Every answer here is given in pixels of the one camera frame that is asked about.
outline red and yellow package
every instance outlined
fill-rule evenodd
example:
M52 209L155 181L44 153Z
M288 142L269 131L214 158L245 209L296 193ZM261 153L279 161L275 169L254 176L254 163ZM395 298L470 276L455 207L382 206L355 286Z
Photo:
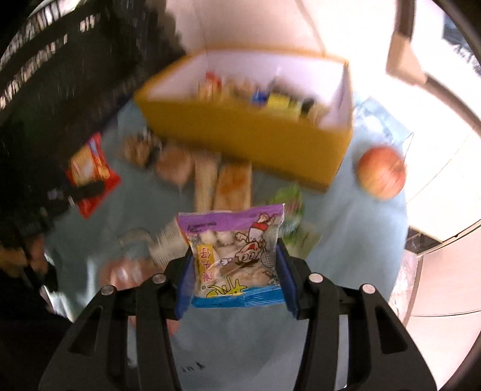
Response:
M93 181L103 181L105 190L102 194L85 198L78 203L80 214L88 218L103 199L120 182L120 177L109 168L107 160L101 149L100 133L95 133L92 138L70 159L67 176L70 182L77 187L84 186Z

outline yellow box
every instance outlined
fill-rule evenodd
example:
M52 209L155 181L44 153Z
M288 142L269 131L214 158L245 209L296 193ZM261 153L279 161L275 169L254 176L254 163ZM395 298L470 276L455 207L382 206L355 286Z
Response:
M249 105L198 102L206 71L266 86L274 76L330 106L320 127ZM320 54L267 49L215 49L184 57L135 94L149 126L173 138L280 173L316 189L329 187L352 138L347 63Z

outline metal screw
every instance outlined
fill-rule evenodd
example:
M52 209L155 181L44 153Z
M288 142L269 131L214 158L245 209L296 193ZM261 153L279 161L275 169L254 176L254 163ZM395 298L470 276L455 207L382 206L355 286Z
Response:
M152 281L154 284L163 284L167 280L167 277L163 274L156 274L152 277Z
M373 285L371 284L364 284L362 285L362 290L365 291L366 293L372 295L374 292L376 292L376 288L374 288Z
M113 292L114 292L114 287L112 285L104 285L102 287L102 289L100 290L100 292L104 295L104 296L108 296L108 295L111 295Z
M309 274L309 280L311 282L318 284L324 280L324 277L322 276L322 274L319 274L319 273L311 273Z

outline cartoon boy's face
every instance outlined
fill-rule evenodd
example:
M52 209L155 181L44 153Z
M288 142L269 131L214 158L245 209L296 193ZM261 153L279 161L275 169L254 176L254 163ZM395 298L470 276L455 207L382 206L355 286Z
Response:
M237 264L247 263L250 261L258 261L262 252L262 247L259 243L252 242L247 243L240 251L235 255L234 261Z

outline blue tablecloth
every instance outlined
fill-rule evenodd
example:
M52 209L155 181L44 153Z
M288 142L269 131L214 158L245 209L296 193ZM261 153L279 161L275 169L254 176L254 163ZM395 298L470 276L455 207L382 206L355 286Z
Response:
M97 272L122 255L118 236L133 228L159 232L180 211L193 209L193 184L179 190L117 158L126 134L145 125L139 109L127 104L104 133L102 147L122 184L85 220L72 209L56 224L47 240L61 290L58 308L75 317L100 288ZM356 184L354 166L370 145L363 126L354 137L339 172L325 194L303 189L305 220L322 233L307 262L314 272L334 283L377 287L385 299L393 288L407 232L404 193L379 202ZM264 202L288 182L257 171L253 201ZM146 248L132 248L134 256ZM189 308L171 338L177 371L184 390L293 389L306 321L295 321L284 305L263 308L206 310ZM347 320L341 321L338 388L346 384ZM135 348L130 345L130 355Z

